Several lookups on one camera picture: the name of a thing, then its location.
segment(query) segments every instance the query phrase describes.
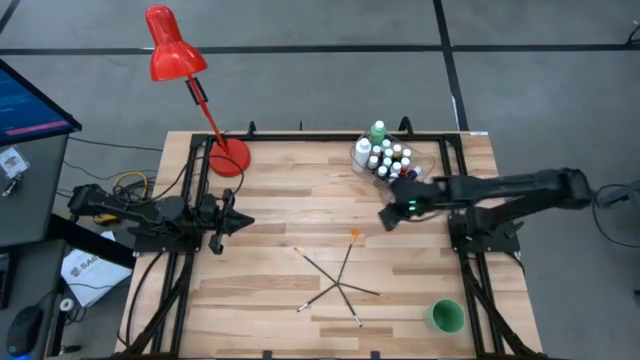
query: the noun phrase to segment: computer screen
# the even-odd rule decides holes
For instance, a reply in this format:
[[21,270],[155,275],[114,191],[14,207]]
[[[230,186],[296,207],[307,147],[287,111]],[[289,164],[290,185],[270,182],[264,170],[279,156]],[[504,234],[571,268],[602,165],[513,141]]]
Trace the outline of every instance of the computer screen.
[[0,60],[0,146],[80,129],[71,115]]

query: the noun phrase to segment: wooden table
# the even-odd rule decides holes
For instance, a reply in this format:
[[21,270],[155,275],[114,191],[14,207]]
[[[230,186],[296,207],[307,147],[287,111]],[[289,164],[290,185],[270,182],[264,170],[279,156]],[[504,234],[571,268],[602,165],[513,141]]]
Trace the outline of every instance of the wooden table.
[[[165,190],[177,177],[186,162],[191,135],[168,134],[154,193]],[[469,174],[497,176],[489,137],[461,136]],[[430,175],[442,174],[437,144],[410,144],[438,159]],[[445,215],[424,223],[402,223],[395,231],[385,232],[377,216],[383,205],[376,189],[351,170],[351,143],[248,145],[252,162],[235,208],[255,217],[256,222],[225,237],[222,256],[206,247],[196,256],[180,356],[260,357],[262,350],[273,350],[277,357],[368,357],[374,350],[383,358],[475,356],[468,324],[456,335],[443,335],[423,321],[428,307],[442,298],[458,301],[467,311]],[[238,178],[210,172],[209,181],[209,191],[221,194],[225,187],[235,188]],[[180,187],[178,183],[167,195],[179,195]],[[347,289],[362,328],[356,326],[336,289],[296,312],[330,281],[293,248],[303,248],[337,276],[352,229],[359,229],[362,235],[351,252],[344,281],[388,297]],[[125,314],[153,257],[145,255],[137,261]],[[521,269],[504,254],[487,254],[487,261],[498,309],[525,344],[540,351]],[[158,306],[165,267],[166,256],[143,285],[132,338]],[[491,350],[486,315],[479,304],[478,308],[486,347]],[[165,350],[174,313],[167,319]]]

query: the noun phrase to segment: sticker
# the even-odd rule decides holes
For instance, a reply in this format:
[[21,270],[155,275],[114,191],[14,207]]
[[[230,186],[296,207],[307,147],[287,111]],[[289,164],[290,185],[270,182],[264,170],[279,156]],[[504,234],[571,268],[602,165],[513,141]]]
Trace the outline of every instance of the sticker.
[[0,153],[0,166],[9,179],[13,179],[18,174],[25,172],[29,162],[22,156],[17,147],[12,146]]

